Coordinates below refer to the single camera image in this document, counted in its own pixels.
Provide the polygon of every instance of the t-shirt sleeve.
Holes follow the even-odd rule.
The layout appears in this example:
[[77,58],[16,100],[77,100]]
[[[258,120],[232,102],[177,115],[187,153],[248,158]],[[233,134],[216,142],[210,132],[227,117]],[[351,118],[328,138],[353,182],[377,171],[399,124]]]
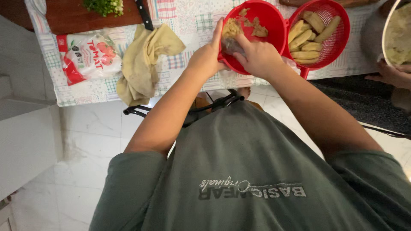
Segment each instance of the t-shirt sleeve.
[[89,230],[138,230],[165,163],[157,152],[115,156]]
[[338,153],[328,163],[393,229],[411,229],[411,183],[385,152]]

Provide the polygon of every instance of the tablecloth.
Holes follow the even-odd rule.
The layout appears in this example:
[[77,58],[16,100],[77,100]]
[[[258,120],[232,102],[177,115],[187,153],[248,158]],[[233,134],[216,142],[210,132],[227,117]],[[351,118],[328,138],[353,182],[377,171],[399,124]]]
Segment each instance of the tablecloth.
[[[155,96],[162,96],[175,83],[188,64],[196,49],[212,39],[213,28],[220,17],[225,17],[232,8],[245,0],[148,0],[153,25],[166,23],[180,37],[187,48],[176,56],[161,56],[156,65],[159,83]],[[284,18],[289,18],[296,10],[283,6],[278,0],[266,0],[279,9]],[[119,100],[115,92],[116,82],[121,73],[108,79],[89,79],[72,86],[67,85],[62,70],[56,36],[51,33],[45,13],[45,0],[25,0],[43,57],[53,80],[54,91],[59,106],[73,106],[87,103]],[[365,74],[376,70],[365,59],[360,49],[360,32],[370,14],[381,4],[347,9],[351,22],[349,42],[341,54],[329,66],[309,73],[308,79],[323,79],[355,74]],[[109,36],[122,56],[131,44],[136,25],[110,28]],[[221,71],[210,78],[201,91],[238,88],[251,85],[267,85],[265,80],[254,76]]]

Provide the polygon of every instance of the black knife handle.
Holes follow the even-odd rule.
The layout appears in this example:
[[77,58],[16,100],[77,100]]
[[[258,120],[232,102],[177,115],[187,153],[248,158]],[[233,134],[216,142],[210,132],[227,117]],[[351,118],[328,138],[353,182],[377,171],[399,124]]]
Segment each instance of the black knife handle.
[[136,4],[137,4],[137,8],[139,10],[140,16],[143,20],[144,27],[147,30],[154,30],[153,23],[151,22],[150,15],[147,13],[147,11],[144,8],[143,0],[137,0]]

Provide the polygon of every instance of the marble floor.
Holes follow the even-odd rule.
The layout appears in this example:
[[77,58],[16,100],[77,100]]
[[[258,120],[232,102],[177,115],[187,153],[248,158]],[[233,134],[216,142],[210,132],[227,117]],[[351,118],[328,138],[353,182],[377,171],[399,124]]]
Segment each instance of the marble floor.
[[[213,98],[228,91],[211,92]],[[271,86],[252,87],[250,101],[292,129],[315,152],[320,150]],[[150,101],[152,107],[158,98]],[[86,231],[99,200],[108,164],[122,152],[142,121],[124,115],[120,101],[61,108],[65,160],[47,169],[13,196],[19,231]],[[411,141],[368,130],[411,176]]]

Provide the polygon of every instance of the green t-shirt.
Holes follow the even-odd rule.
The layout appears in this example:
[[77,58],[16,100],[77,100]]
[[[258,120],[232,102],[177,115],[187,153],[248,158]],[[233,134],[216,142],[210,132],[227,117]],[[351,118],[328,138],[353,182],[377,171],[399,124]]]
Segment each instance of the green t-shirt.
[[411,230],[411,184],[390,154],[327,163],[236,102],[182,129],[167,160],[114,157],[90,230]]

